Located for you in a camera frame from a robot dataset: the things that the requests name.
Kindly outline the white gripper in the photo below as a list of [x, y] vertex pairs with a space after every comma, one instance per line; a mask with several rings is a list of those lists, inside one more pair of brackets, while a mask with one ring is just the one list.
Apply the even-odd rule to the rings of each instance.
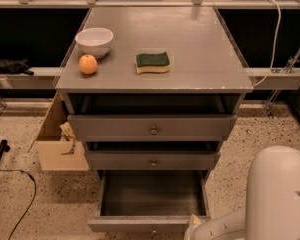
[[202, 224], [200, 218], [194, 214], [190, 216], [190, 222], [187, 230], [184, 233], [183, 240], [198, 240], [196, 236], [197, 229]]

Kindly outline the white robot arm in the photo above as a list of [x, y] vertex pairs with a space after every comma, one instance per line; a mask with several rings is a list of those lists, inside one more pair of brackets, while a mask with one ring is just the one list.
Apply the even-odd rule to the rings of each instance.
[[208, 221], [193, 215], [183, 240], [300, 240], [300, 151], [260, 151], [249, 169], [245, 206]]

